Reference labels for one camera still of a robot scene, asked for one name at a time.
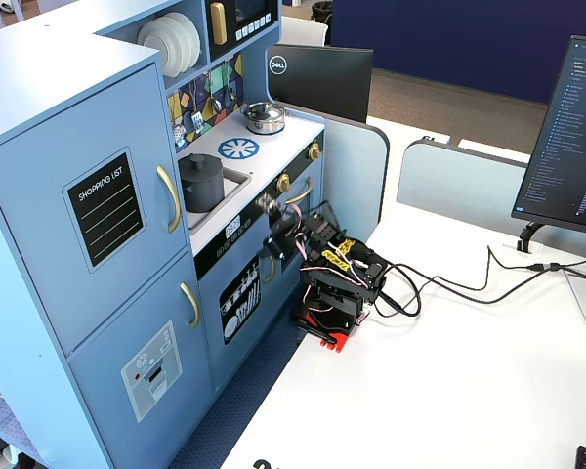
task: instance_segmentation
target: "red base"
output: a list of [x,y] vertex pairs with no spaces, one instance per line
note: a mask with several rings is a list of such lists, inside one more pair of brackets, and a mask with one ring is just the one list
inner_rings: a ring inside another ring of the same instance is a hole
[[[312,324],[313,326],[318,328],[317,323],[313,320],[313,318],[311,318],[311,315],[309,315],[308,313],[306,314],[306,320],[310,324]],[[330,350],[336,349],[337,352],[341,352],[343,350],[345,343],[350,338],[348,335],[342,334],[341,332],[325,332],[325,333],[327,333],[330,337],[335,338],[336,344],[330,344],[326,340],[321,340],[321,346],[327,347]]]

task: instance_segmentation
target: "cabinet door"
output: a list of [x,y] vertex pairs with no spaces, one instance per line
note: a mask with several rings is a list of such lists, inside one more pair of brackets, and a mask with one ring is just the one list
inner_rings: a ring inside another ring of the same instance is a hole
[[66,353],[187,246],[157,174],[176,181],[166,106],[151,65],[0,147],[0,207]]
[[118,469],[167,467],[212,400],[191,279],[187,255],[69,364]]
[[263,291],[268,275],[263,268],[271,271],[272,267],[259,258],[269,233],[268,217],[262,215],[199,281],[216,388],[226,382],[277,313],[266,308]]

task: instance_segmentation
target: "gold handle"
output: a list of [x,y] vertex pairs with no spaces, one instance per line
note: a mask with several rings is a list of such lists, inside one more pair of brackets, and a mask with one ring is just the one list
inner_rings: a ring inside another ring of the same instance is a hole
[[187,286],[186,283],[182,282],[180,284],[180,289],[183,290],[183,293],[187,295],[188,300],[191,302],[193,308],[195,309],[195,319],[188,324],[188,326],[191,329],[195,329],[199,324],[199,306],[197,305],[197,301],[195,301],[193,293],[191,293],[191,289]]
[[273,256],[271,254],[270,261],[272,261],[272,274],[269,277],[265,278],[265,283],[269,283],[275,277],[275,260],[273,259]]
[[218,46],[226,44],[228,41],[226,9],[219,2],[211,3],[211,23],[213,24],[213,42]]
[[163,169],[162,166],[156,167],[156,173],[158,174],[158,177],[163,180],[163,183],[165,183],[165,186],[167,186],[167,189],[169,190],[170,194],[172,194],[172,198],[174,199],[174,206],[175,206],[175,210],[176,210],[176,215],[174,216],[174,220],[172,220],[172,223],[170,223],[167,227],[167,230],[169,231],[169,233],[171,233],[180,224],[180,217],[182,214],[182,208],[180,205],[180,198],[178,197],[178,192],[176,191],[176,186],[174,185],[172,180],[169,179],[169,176],[167,175],[167,173],[165,172],[165,170]]
[[300,200],[302,200],[304,197],[308,196],[309,193],[311,193],[311,191],[313,190],[313,179],[311,179],[311,177],[309,176],[309,179],[307,179],[307,182],[309,183],[309,188],[306,189],[305,191],[303,191],[302,193],[300,193],[297,197],[293,197],[293,198],[289,198],[286,202],[287,205],[291,205],[292,203],[297,203]]

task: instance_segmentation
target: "monitor screen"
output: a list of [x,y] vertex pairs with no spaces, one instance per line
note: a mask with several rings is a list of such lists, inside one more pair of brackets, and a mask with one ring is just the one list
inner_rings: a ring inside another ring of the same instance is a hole
[[278,44],[269,49],[272,98],[366,123],[373,51]]
[[586,232],[586,38],[570,40],[513,217]]

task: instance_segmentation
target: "yellow label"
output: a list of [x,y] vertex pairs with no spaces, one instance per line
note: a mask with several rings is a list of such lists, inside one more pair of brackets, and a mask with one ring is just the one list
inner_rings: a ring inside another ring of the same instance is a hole
[[350,252],[350,249],[352,249],[352,246],[356,244],[356,242],[353,239],[346,239],[345,241],[343,241],[341,243],[341,245],[339,246],[339,250],[343,253],[343,254],[348,254]]
[[350,269],[350,265],[347,262],[341,260],[336,254],[332,251],[325,250],[321,253],[323,257],[325,257],[328,261],[330,261],[335,266],[339,267],[342,271],[347,272]]

